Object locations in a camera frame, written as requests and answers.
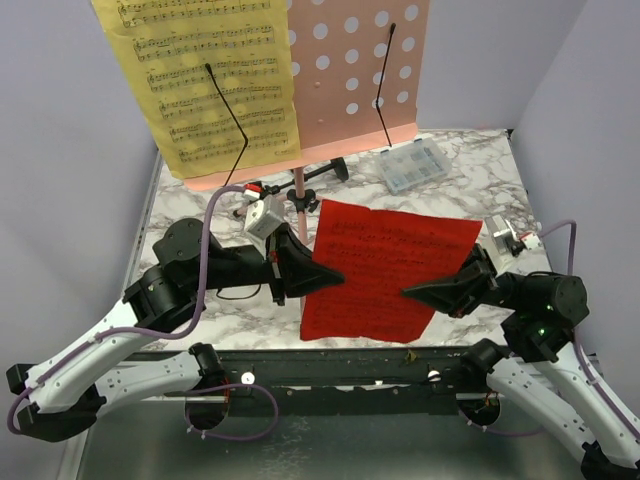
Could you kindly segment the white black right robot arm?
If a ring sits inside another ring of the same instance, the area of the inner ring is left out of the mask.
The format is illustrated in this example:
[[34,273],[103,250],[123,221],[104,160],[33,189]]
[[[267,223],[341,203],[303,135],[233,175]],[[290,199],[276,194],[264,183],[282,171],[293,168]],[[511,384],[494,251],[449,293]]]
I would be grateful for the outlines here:
[[460,359],[460,379],[469,390],[487,387],[537,420],[579,461],[586,479],[639,476],[639,418],[587,361],[575,327],[589,309],[583,281],[572,275],[500,273],[475,245],[449,277],[404,289],[452,318],[480,305],[509,310],[499,346],[482,339]]

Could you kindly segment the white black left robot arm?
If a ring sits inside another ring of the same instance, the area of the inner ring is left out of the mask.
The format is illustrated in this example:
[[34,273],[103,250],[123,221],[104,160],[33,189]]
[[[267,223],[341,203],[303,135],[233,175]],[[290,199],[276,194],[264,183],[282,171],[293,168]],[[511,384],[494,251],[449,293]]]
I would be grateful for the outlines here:
[[345,281],[342,273],[313,261],[286,222],[267,236],[265,254],[252,245],[221,246],[195,218],[171,225],[153,250],[157,264],[83,336],[46,361],[7,370],[16,397],[7,414],[11,433],[60,442],[131,401],[214,393],[227,374],[215,349],[203,343],[130,371],[119,366],[156,339],[190,334],[209,290],[266,285],[282,305]]

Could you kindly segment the pink perforated music stand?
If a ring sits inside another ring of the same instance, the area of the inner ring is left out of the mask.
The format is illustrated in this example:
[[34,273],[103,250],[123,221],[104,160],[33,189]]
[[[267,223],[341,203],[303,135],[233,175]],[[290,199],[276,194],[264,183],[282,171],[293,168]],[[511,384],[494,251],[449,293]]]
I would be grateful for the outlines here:
[[402,143],[417,133],[427,1],[290,1],[301,156],[190,179],[209,190]]

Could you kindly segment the red paper sheet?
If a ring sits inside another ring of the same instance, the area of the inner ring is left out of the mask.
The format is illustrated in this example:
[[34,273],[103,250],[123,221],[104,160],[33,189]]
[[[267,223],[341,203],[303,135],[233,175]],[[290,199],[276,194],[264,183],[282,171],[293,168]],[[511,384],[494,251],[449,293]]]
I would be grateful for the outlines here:
[[404,289],[455,274],[481,228],[479,220],[323,201],[312,258],[345,281],[307,296],[301,340],[419,339],[435,311]]

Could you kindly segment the yellow sheet music page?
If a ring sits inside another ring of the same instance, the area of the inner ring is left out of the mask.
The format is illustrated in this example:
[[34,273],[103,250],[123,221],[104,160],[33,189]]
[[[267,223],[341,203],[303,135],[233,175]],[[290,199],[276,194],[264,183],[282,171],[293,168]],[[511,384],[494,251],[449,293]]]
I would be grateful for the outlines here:
[[299,157],[286,2],[92,7],[175,178]]

